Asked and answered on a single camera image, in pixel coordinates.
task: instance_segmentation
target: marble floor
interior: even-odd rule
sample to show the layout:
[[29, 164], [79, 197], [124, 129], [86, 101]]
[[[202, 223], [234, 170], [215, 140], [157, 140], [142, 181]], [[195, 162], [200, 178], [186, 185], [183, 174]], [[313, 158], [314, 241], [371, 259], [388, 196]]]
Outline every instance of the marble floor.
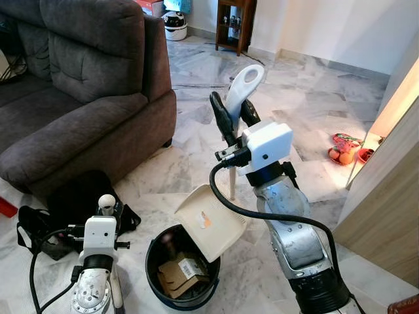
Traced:
[[[386, 82], [329, 69], [324, 61], [302, 56], [277, 62], [236, 57], [216, 52], [212, 43], [198, 37], [168, 42], [172, 84], [177, 95], [177, 126], [173, 145], [161, 149], [116, 185], [116, 190], [142, 218], [136, 231], [121, 236], [131, 241], [120, 251], [122, 293], [127, 314], [177, 313], [162, 305], [145, 277], [145, 255], [150, 241], [177, 224], [176, 207], [195, 187], [208, 183], [217, 163], [213, 153], [225, 147], [208, 100], [210, 92], [226, 96], [231, 80], [245, 66], [263, 63], [266, 75], [250, 100], [261, 118], [288, 123], [295, 132], [291, 160], [301, 190], [307, 195], [312, 216], [334, 228], [345, 202], [344, 188], [350, 166], [327, 159], [331, 135], [349, 133], [363, 138], [373, 123]], [[218, 178], [227, 184], [224, 172]], [[237, 180], [241, 204], [255, 208], [246, 180]], [[42, 205], [34, 198], [0, 181], [0, 196], [15, 206]], [[16, 219], [0, 215], [0, 314], [33, 314], [29, 290], [31, 254], [16, 244]], [[252, 220], [243, 236], [222, 256], [220, 283], [210, 302], [197, 314], [295, 314], [299, 312], [270, 248], [263, 221]], [[342, 275], [368, 314], [386, 313], [387, 306], [418, 293], [418, 289], [353, 252], [338, 246]], [[55, 262], [41, 254], [35, 284], [43, 304], [69, 282], [77, 254]], [[64, 296], [45, 313], [68, 313]]]

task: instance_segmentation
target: power cord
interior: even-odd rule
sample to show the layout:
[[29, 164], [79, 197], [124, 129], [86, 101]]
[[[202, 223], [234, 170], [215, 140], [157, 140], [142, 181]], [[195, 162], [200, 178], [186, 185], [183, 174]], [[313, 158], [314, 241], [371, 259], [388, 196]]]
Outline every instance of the power cord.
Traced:
[[39, 306], [39, 301], [38, 301], [38, 297], [37, 297], [37, 292], [35, 289], [35, 282], [33, 280], [33, 274], [35, 271], [35, 263], [38, 257], [38, 254], [41, 252], [41, 247], [42, 244], [45, 241], [48, 241], [48, 239], [52, 236], [55, 236], [57, 234], [67, 234], [69, 233], [68, 229], [61, 229], [61, 230], [56, 230], [53, 232], [50, 232], [49, 234], [47, 234], [46, 236], [44, 236], [41, 241], [38, 243], [38, 245], [36, 246], [34, 252], [33, 252], [33, 256], [32, 256], [32, 261], [31, 261], [31, 267], [29, 269], [29, 285], [31, 287], [31, 294], [32, 294], [32, 299], [33, 299], [33, 304], [35, 306], [35, 310], [37, 312], [37, 314], [42, 314], [42, 312], [48, 307], [50, 306], [52, 303], [54, 303], [56, 300], [58, 300], [59, 298], [61, 298], [64, 294], [66, 294], [73, 286], [74, 284], [77, 282], [77, 280], [79, 280], [79, 275], [82, 271], [82, 266], [75, 266], [73, 268], [73, 273], [71, 274], [71, 283], [70, 285], [65, 288], [63, 291], [61, 291], [59, 294], [57, 294], [55, 297], [53, 297], [51, 300], [49, 300], [43, 307]]
[[[247, 216], [247, 217], [251, 217], [251, 218], [256, 218], [256, 219], [264, 219], [264, 220], [280, 220], [280, 221], [289, 221], [289, 222], [299, 222], [302, 224], [310, 224], [312, 226], [315, 226], [321, 230], [323, 230], [326, 235], [327, 235], [327, 240], [329, 242], [329, 246], [330, 246], [330, 251], [331, 251], [331, 256], [332, 256], [332, 263], [333, 263], [333, 269], [338, 277], [338, 279], [343, 280], [342, 276], [340, 274], [340, 270], [339, 270], [339, 264], [338, 264], [338, 258], [337, 258], [337, 252], [336, 252], [336, 245], [335, 245], [335, 240], [333, 239], [333, 234], [332, 231], [330, 231], [330, 229], [328, 229], [328, 227], [326, 227], [324, 224], [322, 224], [321, 222], [318, 222], [316, 220], [310, 219], [310, 218], [306, 218], [306, 217], [300, 217], [300, 216], [295, 216], [295, 215], [282, 215], [282, 214], [270, 214], [270, 213], [260, 213], [260, 212], [255, 212], [255, 211], [249, 211], [247, 209], [241, 208], [233, 203], [231, 203], [230, 201], [228, 201], [224, 195], [220, 192], [220, 190], [217, 188], [217, 185], [215, 183], [215, 174], [226, 167], [230, 167], [234, 165], [234, 161], [233, 160], [225, 160], [222, 161], [220, 164], [217, 164], [210, 173], [210, 178], [209, 178], [209, 185], [211, 186], [211, 189], [215, 195], [215, 197], [227, 208], [229, 208], [230, 210], [234, 211], [235, 213], [238, 213], [239, 215], [242, 216]], [[366, 314], [364, 312], [364, 310], [361, 308], [361, 306], [359, 305], [358, 301], [356, 300], [355, 296], [350, 293], [350, 297], [352, 299], [354, 299], [355, 303], [357, 304], [361, 314]]]

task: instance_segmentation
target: gray sofa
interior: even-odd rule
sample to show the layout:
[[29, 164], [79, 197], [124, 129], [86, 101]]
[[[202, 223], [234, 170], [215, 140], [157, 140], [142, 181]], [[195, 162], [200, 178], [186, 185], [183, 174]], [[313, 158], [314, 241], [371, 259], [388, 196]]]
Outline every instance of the gray sofa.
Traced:
[[123, 178], [174, 133], [164, 23], [132, 0], [0, 0], [27, 73], [0, 85], [0, 177], [43, 198], [69, 179]]

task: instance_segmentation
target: rice cooker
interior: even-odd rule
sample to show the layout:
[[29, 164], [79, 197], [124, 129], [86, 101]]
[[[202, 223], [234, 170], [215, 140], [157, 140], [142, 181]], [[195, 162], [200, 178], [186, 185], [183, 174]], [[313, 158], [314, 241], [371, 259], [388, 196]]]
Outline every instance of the rice cooker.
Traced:
[[181, 12], [170, 11], [163, 15], [166, 38], [170, 41], [181, 41], [187, 34], [187, 23]]

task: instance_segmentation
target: sofa backrest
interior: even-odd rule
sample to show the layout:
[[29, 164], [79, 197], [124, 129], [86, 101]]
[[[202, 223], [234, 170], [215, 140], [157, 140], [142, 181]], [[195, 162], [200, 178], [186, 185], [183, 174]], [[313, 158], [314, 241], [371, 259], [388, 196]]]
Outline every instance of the sofa backrest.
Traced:
[[0, 11], [18, 21], [29, 70], [78, 101], [141, 91], [144, 19], [134, 1], [0, 0]]
[[28, 71], [41, 79], [51, 80], [48, 30], [41, 16], [39, 0], [0, 0], [0, 12], [17, 23]]

